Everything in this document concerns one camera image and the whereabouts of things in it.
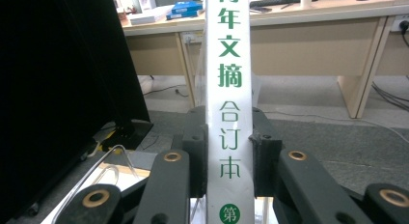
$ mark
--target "black monitor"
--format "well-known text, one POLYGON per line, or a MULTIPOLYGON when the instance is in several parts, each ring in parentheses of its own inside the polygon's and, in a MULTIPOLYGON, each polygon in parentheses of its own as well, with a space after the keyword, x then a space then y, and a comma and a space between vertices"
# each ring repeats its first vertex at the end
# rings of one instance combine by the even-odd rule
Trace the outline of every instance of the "black monitor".
POLYGON ((37 202, 107 122, 129 149, 151 127, 113 0, 0 0, 0 99, 0 223, 37 202))

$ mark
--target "desk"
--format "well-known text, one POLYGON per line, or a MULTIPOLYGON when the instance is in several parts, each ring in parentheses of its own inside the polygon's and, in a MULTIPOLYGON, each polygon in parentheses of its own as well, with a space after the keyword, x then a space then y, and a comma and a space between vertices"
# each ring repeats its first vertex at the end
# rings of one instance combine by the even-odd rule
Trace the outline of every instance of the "desk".
MULTIPOLYGON (((390 32, 396 15, 409 14, 409 0, 319 0, 305 10, 297 4, 282 7, 250 16, 255 74, 336 75, 351 118, 362 117, 375 75, 409 74, 409 48, 399 33, 390 32)), ((202 14, 123 30, 136 71, 184 75, 194 105, 200 44, 187 45, 183 32, 204 27, 202 14)))

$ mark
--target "electrical outlet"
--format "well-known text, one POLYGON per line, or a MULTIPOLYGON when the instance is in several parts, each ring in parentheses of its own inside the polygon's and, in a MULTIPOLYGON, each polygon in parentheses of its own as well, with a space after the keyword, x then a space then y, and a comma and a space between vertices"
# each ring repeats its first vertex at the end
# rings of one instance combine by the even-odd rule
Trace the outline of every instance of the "electrical outlet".
POLYGON ((399 24, 400 24, 400 22, 405 21, 405 20, 409 21, 409 14, 397 15, 395 17, 394 23, 392 24, 391 32, 400 32, 401 29, 399 27, 399 24))
POLYGON ((204 32, 203 31, 182 32, 181 35, 182 35, 184 43, 202 42, 203 39, 204 39, 204 32))

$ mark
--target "cable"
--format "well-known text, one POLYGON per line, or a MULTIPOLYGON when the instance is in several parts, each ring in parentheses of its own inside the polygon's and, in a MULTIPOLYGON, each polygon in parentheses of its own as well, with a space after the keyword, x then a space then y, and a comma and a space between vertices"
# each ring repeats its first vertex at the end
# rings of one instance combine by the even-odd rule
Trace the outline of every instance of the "cable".
POLYGON ((282 115, 298 116, 298 117, 318 117, 318 118, 323 118, 323 119, 327 119, 327 120, 342 121, 342 122, 356 122, 356 121, 358 121, 358 122, 364 122, 364 123, 368 123, 368 124, 371 124, 371 125, 374 125, 374 126, 384 127, 384 128, 386 128, 387 130, 389 130, 389 131, 395 133, 395 134, 396 134, 397 136, 399 136, 404 142, 406 142, 407 144, 409 144, 409 140, 406 139, 406 138, 405 138, 402 134, 400 134, 399 132, 395 131, 394 129, 392 129, 392 128, 390 128, 390 127, 387 127, 387 126, 380 125, 380 124, 375 123, 375 122, 373 122, 373 121, 368 121, 368 120, 364 120, 364 119, 360 119, 360 120, 351 120, 351 119, 349 119, 349 120, 347 120, 347 119, 337 119, 337 118, 331 118, 331 117, 320 116, 320 115, 310 115, 310 114, 309 114, 309 115, 296 115, 296 114, 288 114, 288 113, 281 112, 281 111, 267 111, 267 112, 264 111, 264 113, 278 113, 278 114, 282 114, 282 115))
POLYGON ((399 98, 399 97, 396 97, 396 96, 394 96, 392 94, 389 94, 389 93, 385 92, 384 90, 380 89, 374 82, 372 82, 372 88, 379 94, 379 96, 381 96, 388 103, 409 112, 409 106, 407 104, 402 103, 402 102, 399 101, 399 100, 409 101, 408 99, 399 98))
POLYGON ((182 97, 189 97, 189 96, 186 96, 186 95, 184 95, 184 94, 182 94, 180 91, 179 91, 179 89, 175 89, 175 93, 177 93, 177 95, 180 95, 180 96, 182 96, 182 97))
POLYGON ((403 37, 403 41, 404 41, 404 42, 406 43, 406 45, 408 45, 408 47, 409 47, 409 42, 406 40, 405 35, 402 34, 402 37, 403 37))
POLYGON ((375 86, 377 89, 381 90, 383 93, 385 93, 385 94, 387 94, 387 95, 389 95, 389 96, 391 96, 391 97, 394 97, 394 98, 399 99, 399 100, 409 101, 409 99, 400 98, 400 97, 394 96, 394 95, 392 95, 392 94, 389 94, 388 92, 386 92, 386 91, 380 89, 374 82, 373 82, 373 85, 372 85, 372 86, 375 86))
POLYGON ((88 155, 87 155, 87 158, 93 157, 93 156, 96 154, 96 152, 98 151, 99 146, 100 146, 99 141, 96 141, 96 146, 95 146, 95 148, 94 148, 94 151, 93 151, 91 154, 88 154, 88 155))
POLYGON ((150 94, 150 93, 155 93, 155 92, 166 91, 166 90, 169 90, 169 89, 171 89, 171 88, 178 87, 178 86, 186 86, 186 84, 180 84, 180 85, 171 86, 171 87, 167 87, 167 88, 160 89, 160 90, 156 90, 156 91, 150 91, 150 92, 144 93, 144 96, 146 96, 146 95, 148 95, 148 94, 150 94))
POLYGON ((145 150, 145 149, 149 148, 150 146, 154 145, 158 139, 159 139, 159 135, 156 135, 155 139, 153 140, 153 143, 143 147, 142 149, 145 150))
POLYGON ((406 34, 406 30, 409 29, 409 21, 404 20, 402 22, 399 23, 399 28, 402 30, 401 34, 402 34, 402 38, 403 41, 406 43, 406 45, 409 47, 409 42, 406 40, 405 34, 406 34))

